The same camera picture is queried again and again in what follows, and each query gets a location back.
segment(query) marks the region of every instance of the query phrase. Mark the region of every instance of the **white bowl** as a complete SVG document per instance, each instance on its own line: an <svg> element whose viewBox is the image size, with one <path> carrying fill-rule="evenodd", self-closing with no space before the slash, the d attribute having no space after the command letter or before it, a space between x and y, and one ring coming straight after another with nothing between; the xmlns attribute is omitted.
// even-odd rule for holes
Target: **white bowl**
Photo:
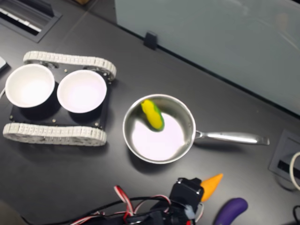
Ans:
<svg viewBox="0 0 300 225"><path fill-rule="evenodd" d="M47 67L28 64L11 73L6 80L5 93L12 104L30 108L45 102L54 86L54 76Z"/></svg>
<svg viewBox="0 0 300 225"><path fill-rule="evenodd" d="M77 70L60 82L57 98L72 113L87 113L105 99L107 86L101 75L90 70Z"/></svg>

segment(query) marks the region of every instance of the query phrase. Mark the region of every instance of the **stainless steel pot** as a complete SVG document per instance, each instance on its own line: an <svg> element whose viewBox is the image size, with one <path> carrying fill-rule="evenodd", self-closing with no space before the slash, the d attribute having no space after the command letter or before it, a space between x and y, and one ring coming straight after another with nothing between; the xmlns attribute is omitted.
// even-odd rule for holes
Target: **stainless steel pot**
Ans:
<svg viewBox="0 0 300 225"><path fill-rule="evenodd" d="M141 102L150 99L161 110L165 128L150 129ZM129 149L140 159L166 164L183 157L197 138L212 138L222 141L269 145L267 137L238 132L204 133L196 130L192 113L178 99L169 95L149 95L137 100L127 111L123 121L123 135Z"/></svg>

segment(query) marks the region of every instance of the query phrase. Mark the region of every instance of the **black table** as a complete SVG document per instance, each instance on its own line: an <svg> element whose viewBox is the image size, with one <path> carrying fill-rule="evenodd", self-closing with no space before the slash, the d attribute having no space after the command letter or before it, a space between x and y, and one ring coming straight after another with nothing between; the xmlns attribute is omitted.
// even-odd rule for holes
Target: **black table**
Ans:
<svg viewBox="0 0 300 225"><path fill-rule="evenodd" d="M110 60L118 72L106 126L108 144L96 148L47 146L0 136L0 199L30 221L44 224L118 200L113 190L116 184L131 197L168 195L178 177L206 179L223 173L219 187L205 203L200 224L211 224L219 208L234 197L245 198L249 209L233 224L293 221L292 208L300 197L282 189L268 166L283 129L300 134L299 120L165 52L146 48L141 40L66 0L53 0L52 5L63 17L39 44L0 25L0 55L12 67L1 74L0 89L13 69L23 64L27 51ZM56 81L62 79L65 68L71 70L60 68ZM126 147L122 121L133 102L153 93L183 101L201 131L250 132L269 136L271 144L197 143L175 163L144 163ZM0 128L9 122L11 107L6 97L0 100Z"/></svg>

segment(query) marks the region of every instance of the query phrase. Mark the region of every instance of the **purple eggplant toy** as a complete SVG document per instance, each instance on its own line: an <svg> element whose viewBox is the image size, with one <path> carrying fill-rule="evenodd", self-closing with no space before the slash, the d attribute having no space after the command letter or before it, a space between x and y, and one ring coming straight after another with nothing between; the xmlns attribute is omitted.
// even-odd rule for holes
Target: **purple eggplant toy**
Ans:
<svg viewBox="0 0 300 225"><path fill-rule="evenodd" d="M229 200L218 213L214 225L230 225L247 208L248 203L243 198Z"/></svg>

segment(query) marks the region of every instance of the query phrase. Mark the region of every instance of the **pot handle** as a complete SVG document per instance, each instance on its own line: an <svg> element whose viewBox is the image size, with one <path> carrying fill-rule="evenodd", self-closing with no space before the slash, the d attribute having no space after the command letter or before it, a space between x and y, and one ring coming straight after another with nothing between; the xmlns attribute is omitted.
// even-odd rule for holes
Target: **pot handle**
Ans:
<svg viewBox="0 0 300 225"><path fill-rule="evenodd" d="M257 145L269 145L270 141L268 137L262 137L259 135L253 135L249 133L240 132L212 132L205 133L196 131L195 139L198 138L211 138L221 141L242 143L242 144L257 144Z"/></svg>

